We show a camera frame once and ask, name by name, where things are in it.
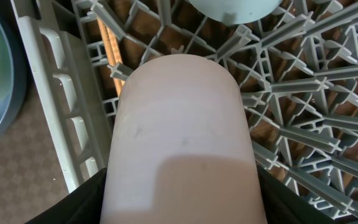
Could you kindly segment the pink cup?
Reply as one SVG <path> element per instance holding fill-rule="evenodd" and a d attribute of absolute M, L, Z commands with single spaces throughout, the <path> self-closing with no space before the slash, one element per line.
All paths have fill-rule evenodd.
<path fill-rule="evenodd" d="M 239 87 L 218 63 L 175 54 L 126 80 L 102 223 L 265 223 Z"/>

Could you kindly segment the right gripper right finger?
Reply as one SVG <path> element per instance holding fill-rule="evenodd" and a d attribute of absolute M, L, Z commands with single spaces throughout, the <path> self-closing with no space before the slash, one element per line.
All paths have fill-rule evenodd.
<path fill-rule="evenodd" d="M 335 224 L 261 166 L 257 166 L 268 224 Z"/>

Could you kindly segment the wooden chopstick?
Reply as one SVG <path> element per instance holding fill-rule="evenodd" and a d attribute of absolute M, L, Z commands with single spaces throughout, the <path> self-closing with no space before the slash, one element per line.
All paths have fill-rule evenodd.
<path fill-rule="evenodd" d="M 112 54 L 114 57 L 113 65 L 116 65 L 117 63 L 122 63 L 122 57 L 121 57 L 121 53 L 119 50 L 119 44 L 116 39 L 116 36 L 114 35 L 114 32 L 110 28 L 107 28 L 107 32 L 108 32 L 109 41 L 110 41 L 110 44 L 112 47 Z M 116 91 L 117 91 L 118 96 L 120 96 L 120 94 L 121 94 L 124 83 L 125 83 L 125 81 L 114 78 L 114 84 L 116 86 Z"/>
<path fill-rule="evenodd" d="M 104 23 L 102 22 L 102 20 L 97 19 L 97 22 L 98 22 L 99 30 L 100 30 L 101 37 L 102 37 L 102 40 L 103 40 L 104 48 L 105 48 L 105 51 L 106 51 L 108 64 L 109 64 L 110 67 L 113 68 L 115 66 L 116 62 L 115 62 L 115 58 L 114 58 L 114 54 L 113 54 L 112 45 L 111 45 L 110 40 L 109 40 L 109 35 L 108 35 L 107 28 L 104 25 Z M 114 81 L 114 86 L 115 86 L 117 95 L 119 96 L 120 93 L 121 93 L 121 88 L 122 88 L 121 81 L 117 80 L 116 78 L 113 78 L 113 77 L 111 77 L 111 78 Z"/>

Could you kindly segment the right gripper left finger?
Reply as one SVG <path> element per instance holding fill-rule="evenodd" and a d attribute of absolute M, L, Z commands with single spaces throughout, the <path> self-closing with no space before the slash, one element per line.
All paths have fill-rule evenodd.
<path fill-rule="evenodd" d="M 103 168 L 72 193 L 25 224 L 99 224 L 107 168 Z"/>

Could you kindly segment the light blue bowl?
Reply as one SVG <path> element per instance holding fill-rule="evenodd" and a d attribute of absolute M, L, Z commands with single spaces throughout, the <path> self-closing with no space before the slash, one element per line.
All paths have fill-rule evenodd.
<path fill-rule="evenodd" d="M 257 21 L 273 12 L 282 0 L 189 0 L 210 19 L 228 25 Z"/>

